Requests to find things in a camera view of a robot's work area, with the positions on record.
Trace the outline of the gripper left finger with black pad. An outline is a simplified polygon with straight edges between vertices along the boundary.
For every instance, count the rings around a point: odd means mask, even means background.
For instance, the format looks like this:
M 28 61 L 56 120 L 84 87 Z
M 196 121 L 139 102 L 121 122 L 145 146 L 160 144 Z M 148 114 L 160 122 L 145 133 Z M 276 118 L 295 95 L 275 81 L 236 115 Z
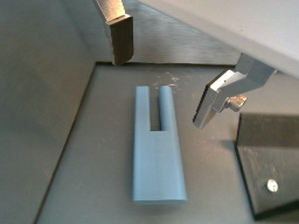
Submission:
M 93 0 L 104 18 L 112 51 L 112 63 L 120 66 L 133 56 L 133 18 L 127 14 L 121 0 Z

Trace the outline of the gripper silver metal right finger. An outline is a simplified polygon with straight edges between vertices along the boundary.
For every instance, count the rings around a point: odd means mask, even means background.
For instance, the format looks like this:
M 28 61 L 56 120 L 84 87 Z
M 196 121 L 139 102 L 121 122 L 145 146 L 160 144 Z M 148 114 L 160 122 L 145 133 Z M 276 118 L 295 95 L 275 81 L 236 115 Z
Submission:
M 262 88 L 275 69 L 242 53 L 232 70 L 224 70 L 207 84 L 192 122 L 201 129 L 224 109 L 239 112 L 247 97 L 243 93 Z

